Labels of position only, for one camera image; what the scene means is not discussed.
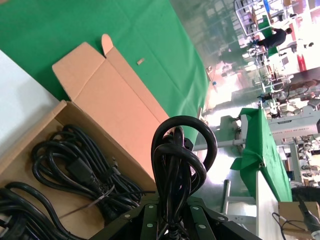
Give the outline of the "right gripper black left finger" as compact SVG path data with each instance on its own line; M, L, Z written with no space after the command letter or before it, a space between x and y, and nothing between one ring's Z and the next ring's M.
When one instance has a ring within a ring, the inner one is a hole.
M95 234L96 240L156 240L158 238L158 206L147 203L134 208Z

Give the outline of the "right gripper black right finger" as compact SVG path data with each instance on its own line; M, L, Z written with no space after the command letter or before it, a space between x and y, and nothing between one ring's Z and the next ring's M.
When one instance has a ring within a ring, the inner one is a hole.
M228 218L206 207L198 197L189 197L184 209L184 228L189 240L221 240L221 225Z

